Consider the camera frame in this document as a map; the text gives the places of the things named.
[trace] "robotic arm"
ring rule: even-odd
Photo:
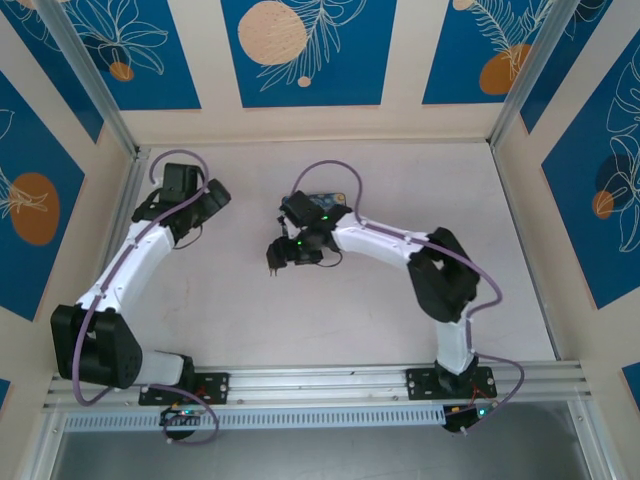
[[[450,256],[411,241],[428,241],[468,259],[449,230],[438,228],[431,235],[407,232],[358,218],[343,205],[325,212],[301,191],[282,204],[281,212],[283,236],[267,251],[271,271],[286,267],[287,262],[319,263],[323,247],[334,252],[362,253],[408,269],[420,307],[437,322],[439,384],[450,394],[467,390],[478,359],[468,346],[462,312],[476,297],[480,277]]]
[[[175,208],[198,191],[202,170],[193,165],[165,165],[163,185],[135,210],[127,238],[93,287],[74,306],[60,305],[51,328],[60,375],[72,378],[72,362],[80,326],[96,295],[102,296],[91,316],[89,333],[80,356],[79,379],[114,388],[159,383],[193,389],[194,367],[189,357],[143,351],[125,318],[162,259],[193,229],[221,210],[231,196],[218,180],[186,208],[149,228],[161,214]]]

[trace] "blue panel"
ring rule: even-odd
[[[39,15],[17,0],[0,0],[0,10],[95,143],[104,120]]]
[[[2,407],[4,406],[4,400],[5,398],[7,398],[7,395],[9,394],[10,386],[11,386],[11,382],[0,378],[0,412],[2,411]]]
[[[552,4],[451,0],[422,103],[502,102]]]
[[[574,62],[582,52],[612,0],[582,0],[551,53],[540,77],[527,97],[520,115],[527,130],[533,127],[549,105]]]
[[[120,109],[200,108],[167,0],[62,5]]]
[[[0,73],[0,306],[33,320],[84,174]]]
[[[242,105],[379,105],[395,0],[222,0]]]
[[[634,363],[622,369],[624,377],[627,379],[631,395],[640,409],[640,363]]]
[[[640,286],[638,72],[640,32],[542,164],[598,308]]]

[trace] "table surface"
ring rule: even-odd
[[[362,175],[361,213],[412,231],[442,226],[504,290],[477,315],[474,346],[516,360],[555,359],[493,158],[484,143],[301,142],[194,147],[232,195],[204,234],[169,255],[127,319],[146,349],[202,366],[407,364],[436,356],[435,322],[406,271],[358,254],[337,268],[289,266],[270,277],[283,195],[311,163],[334,158]],[[153,149],[151,159],[164,150]],[[191,162],[184,155],[171,161]],[[152,186],[145,177],[140,199]],[[356,182],[337,166],[312,171],[307,193]],[[493,298],[481,282],[477,301]]]

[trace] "enclosure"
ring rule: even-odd
[[[0,10],[1,478],[640,478],[635,0]],[[232,199],[126,321],[144,350],[228,374],[220,434],[191,449],[164,443],[140,388],[80,406],[50,326],[117,258],[152,161],[184,150]],[[362,178],[364,217],[449,229],[502,289],[472,318],[474,351],[503,360],[481,359],[502,403],[478,399],[477,429],[442,428],[475,387],[413,399],[440,345],[406,270],[329,253],[270,272],[279,207],[326,159]],[[358,207],[336,165],[300,188]],[[494,295],[480,281],[472,307]]]

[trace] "wire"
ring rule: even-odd
[[[342,252],[338,252],[338,255],[340,255],[340,259],[335,262],[335,263],[331,263],[329,265],[322,265],[321,263],[316,263],[315,265],[322,267],[322,268],[333,268],[333,267],[337,267],[338,265],[340,265],[342,263],[342,259],[344,258],[344,255],[342,255]]]
[[[102,397],[104,397],[107,393],[109,393],[112,390],[110,387],[108,387],[108,388],[104,389],[102,392],[98,393],[92,399],[87,400],[82,395],[82,390],[81,390],[81,387],[80,387],[80,356],[81,356],[81,353],[82,353],[82,347],[84,346],[84,340],[85,340],[85,337],[87,336],[87,332],[89,330],[89,324],[91,322],[91,318],[93,317],[93,314],[95,313],[96,308],[98,308],[98,305],[100,304],[102,299],[105,297],[105,292],[109,288],[109,285],[111,284],[111,282],[115,278],[116,274],[118,273],[118,271],[120,270],[120,268],[124,264],[125,260],[129,257],[131,252],[136,248],[136,246],[145,237],[145,235],[147,235],[147,233],[149,233],[149,231],[151,231],[152,228],[154,228],[162,220],[164,220],[165,218],[169,217],[170,215],[173,215],[174,213],[176,213],[176,212],[182,210],[183,208],[186,208],[189,205],[191,205],[192,203],[194,203],[202,195],[204,195],[205,192],[207,191],[207,184],[209,183],[209,167],[207,166],[207,164],[205,163],[205,161],[202,159],[202,157],[200,155],[198,155],[198,154],[196,154],[196,153],[194,153],[194,152],[192,152],[190,150],[185,150],[185,149],[169,150],[167,152],[164,152],[164,153],[158,155],[158,157],[151,163],[151,166],[149,167],[149,179],[151,180],[151,183],[155,184],[155,178],[153,176],[153,172],[155,171],[155,168],[158,165],[158,163],[162,159],[164,159],[164,158],[166,158],[166,157],[168,157],[170,155],[176,155],[176,154],[188,155],[188,156],[196,159],[201,164],[202,171],[203,171],[203,175],[202,176],[204,177],[203,178],[203,182],[202,182],[202,187],[192,197],[190,197],[187,200],[185,200],[184,202],[176,205],[175,207],[170,208],[166,212],[158,215],[158,217],[156,217],[155,220],[150,222],[149,225],[147,225],[144,229],[142,229],[142,231],[134,238],[133,244],[130,244],[129,246],[127,246],[127,248],[122,252],[120,257],[118,257],[118,259],[116,260],[116,262],[113,265],[113,268],[111,269],[111,271],[109,272],[109,274],[105,278],[105,280],[102,283],[102,285],[100,285],[100,291],[94,297],[93,301],[91,302],[91,305],[89,306],[89,309],[87,310],[87,313],[85,314],[84,319],[82,320],[82,324],[80,325],[80,330],[78,332],[78,337],[76,339],[76,345],[75,345],[75,349],[74,349],[74,352],[73,352],[73,361],[72,361],[72,365],[71,365],[71,380],[72,380],[72,385],[73,385],[73,396],[75,397],[77,402],[82,406],[89,407],[91,405],[94,405],[96,402],[98,402]],[[179,388],[171,387],[171,386],[168,386],[168,385],[157,385],[157,384],[154,384],[153,388],[157,388],[157,389],[160,389],[160,390],[166,390],[166,391],[178,393],[180,395],[184,395],[185,397],[188,397],[188,398],[191,398],[192,400],[195,400],[200,405],[203,405],[205,407],[205,410],[210,415],[213,416],[214,421],[216,422],[216,432],[215,433],[217,433],[217,428],[218,428],[217,417],[216,417],[215,413],[213,412],[213,410],[203,400],[198,399],[195,395],[192,395],[191,393],[187,392],[186,390],[181,390]],[[213,435],[211,435],[208,439],[204,440],[203,442],[208,443],[208,442],[212,441],[215,438],[215,433]],[[188,445],[201,445],[202,444],[201,442],[182,442],[182,443],[186,443]]]
[[[200,237],[202,236],[202,232],[204,231],[204,228],[202,225],[200,225],[200,232],[198,232],[198,236],[196,238],[194,238],[193,240],[191,240],[189,243],[187,243],[186,245],[182,245],[180,247],[173,247],[174,250],[184,250],[187,247],[190,247],[191,245],[193,245],[194,243],[196,243],[198,240],[200,240]]]
[[[406,237],[403,234],[395,232],[393,230],[389,230],[389,229],[381,227],[379,225],[372,225],[372,224],[368,223],[366,220],[364,220],[364,219],[362,219],[360,217],[360,201],[362,200],[362,193],[363,193],[363,189],[364,189],[363,188],[362,177],[360,176],[360,174],[358,173],[358,171],[355,168],[353,168],[351,165],[349,165],[348,163],[343,162],[341,160],[320,160],[319,162],[315,162],[315,163],[309,165],[307,168],[305,168],[302,171],[302,173],[300,173],[300,175],[298,175],[298,178],[296,179],[295,183],[293,184],[293,188],[291,189],[290,196],[293,195],[296,192],[296,190],[298,189],[298,185],[300,185],[300,182],[302,181],[304,176],[309,171],[311,171],[312,169],[314,169],[316,167],[319,167],[321,165],[338,165],[338,166],[344,167],[347,170],[349,170],[351,173],[353,173],[353,175],[356,177],[356,181],[358,182],[358,194],[356,195],[356,201],[355,201],[355,204],[354,204],[354,207],[353,207],[353,213],[354,213],[358,223],[360,223],[366,229],[373,230],[373,231],[379,232],[379,233],[383,233],[385,235],[389,235],[389,236],[392,236],[394,238],[398,238],[400,240],[406,240]],[[485,418],[487,418],[490,415],[494,414],[496,411],[498,411],[500,408],[502,408],[509,400],[511,400],[513,398],[513,396],[518,392],[518,390],[520,390],[520,387],[522,387],[522,384],[524,383],[524,378],[525,378],[524,368],[518,362],[515,362],[513,360],[508,360],[506,358],[494,357],[492,355],[484,355],[484,354],[476,352],[472,347],[470,318],[475,313],[481,312],[482,310],[485,310],[485,309],[490,308],[490,307],[494,307],[494,306],[498,305],[499,303],[501,303],[502,299],[504,298],[504,296],[502,294],[502,290],[498,286],[497,282],[493,278],[491,278],[491,276],[487,272],[485,272],[482,268],[480,268],[478,265],[473,263],[468,258],[465,258],[462,255],[457,254],[456,252],[452,252],[451,250],[449,250],[447,248],[441,247],[440,245],[436,245],[435,243],[431,243],[431,242],[428,242],[426,240],[422,240],[420,238],[411,237],[408,240],[410,242],[412,242],[412,243],[417,243],[419,245],[422,245],[423,247],[427,247],[427,248],[430,248],[430,249],[435,250],[437,252],[440,252],[440,253],[442,253],[444,255],[447,255],[447,256],[453,258],[454,260],[457,260],[458,262],[462,263],[466,267],[468,267],[471,270],[475,271],[484,280],[486,280],[486,282],[491,286],[491,288],[493,289],[493,291],[496,294],[496,298],[494,300],[491,300],[489,302],[485,302],[485,303],[482,303],[480,305],[477,305],[477,306],[469,309],[469,311],[467,312],[467,314],[465,316],[466,318],[464,320],[464,321],[467,322],[467,324],[466,324],[466,328],[467,328],[467,347],[469,348],[470,351],[472,351],[475,355],[477,355],[478,358],[483,358],[485,360],[492,360],[492,361],[496,361],[496,362],[504,362],[504,363],[509,363],[510,365],[513,365],[514,367],[516,367],[520,371],[520,379],[516,383],[516,386],[513,388],[513,390],[511,390],[511,392],[509,392],[507,394],[507,396],[504,397],[504,399],[501,402],[499,402],[497,407],[495,407],[493,410],[491,410],[489,412],[489,414],[487,414],[485,417],[483,417],[480,421],[478,421],[475,424],[475,425],[477,425],[478,423],[481,423],[482,421],[484,421]],[[469,411],[469,410],[472,410],[472,409],[475,409],[475,407],[468,407],[468,408],[465,408],[465,409],[461,409],[461,410],[459,410],[457,412],[449,412],[446,415],[454,415],[454,414],[457,414],[457,413],[463,413],[465,411]]]

